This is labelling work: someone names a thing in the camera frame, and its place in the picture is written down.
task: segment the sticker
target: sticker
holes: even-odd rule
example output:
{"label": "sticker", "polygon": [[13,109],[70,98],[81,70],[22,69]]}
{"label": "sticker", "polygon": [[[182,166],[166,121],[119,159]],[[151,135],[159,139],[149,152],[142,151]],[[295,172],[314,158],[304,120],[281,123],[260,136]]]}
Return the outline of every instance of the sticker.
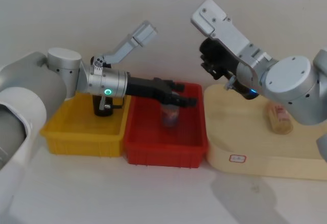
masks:
{"label": "sticker", "polygon": [[245,163],[246,161],[246,156],[244,155],[230,155],[229,161],[232,163]]}

